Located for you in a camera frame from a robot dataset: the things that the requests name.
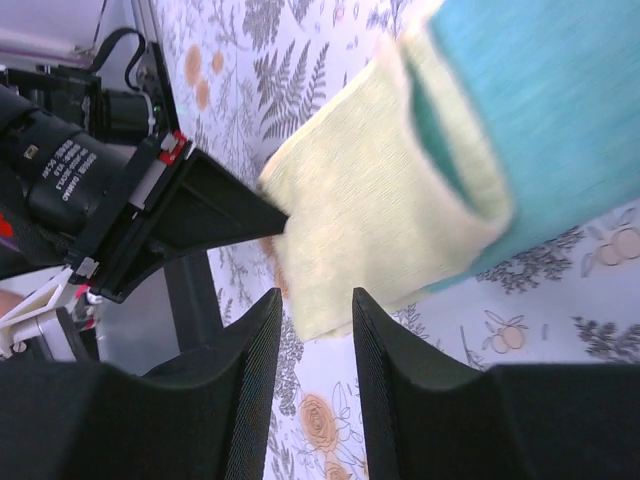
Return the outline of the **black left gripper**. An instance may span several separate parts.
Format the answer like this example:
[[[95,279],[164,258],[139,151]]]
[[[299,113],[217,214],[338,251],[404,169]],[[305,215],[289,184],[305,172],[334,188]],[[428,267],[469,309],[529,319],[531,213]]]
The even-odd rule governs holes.
[[[66,257],[69,284],[118,302],[126,298],[131,291],[126,276],[151,220],[149,247],[163,256],[284,231],[286,214],[202,150],[195,148],[184,159],[189,145],[178,130],[151,136],[109,186],[98,190],[94,214]]]

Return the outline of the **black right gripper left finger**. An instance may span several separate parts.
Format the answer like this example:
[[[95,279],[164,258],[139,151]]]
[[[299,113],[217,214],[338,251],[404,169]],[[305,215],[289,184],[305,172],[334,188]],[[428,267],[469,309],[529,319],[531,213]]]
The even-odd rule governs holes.
[[[259,479],[282,322],[265,293],[144,376],[95,361],[1,365],[5,479]]]

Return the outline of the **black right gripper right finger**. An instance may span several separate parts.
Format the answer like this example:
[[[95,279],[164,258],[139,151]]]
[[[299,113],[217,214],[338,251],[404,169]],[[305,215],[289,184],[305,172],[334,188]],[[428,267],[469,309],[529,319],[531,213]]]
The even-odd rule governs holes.
[[[639,369],[480,371],[396,323],[362,288],[353,338],[373,479],[635,479]]]

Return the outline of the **green yellow cloth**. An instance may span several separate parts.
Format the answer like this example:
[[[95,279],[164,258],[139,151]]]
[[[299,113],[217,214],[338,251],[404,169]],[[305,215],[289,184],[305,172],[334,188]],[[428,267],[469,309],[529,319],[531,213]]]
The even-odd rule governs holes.
[[[639,194],[635,1],[427,1],[272,155],[260,193],[303,341]]]

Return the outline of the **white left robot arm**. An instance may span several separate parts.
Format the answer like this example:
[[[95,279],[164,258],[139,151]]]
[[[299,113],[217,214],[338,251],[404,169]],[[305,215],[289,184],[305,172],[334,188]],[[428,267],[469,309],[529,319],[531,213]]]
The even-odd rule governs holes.
[[[1,76],[1,275],[66,266],[115,302],[189,254],[280,234],[286,216],[180,131],[160,46],[141,41],[126,91],[91,67]]]

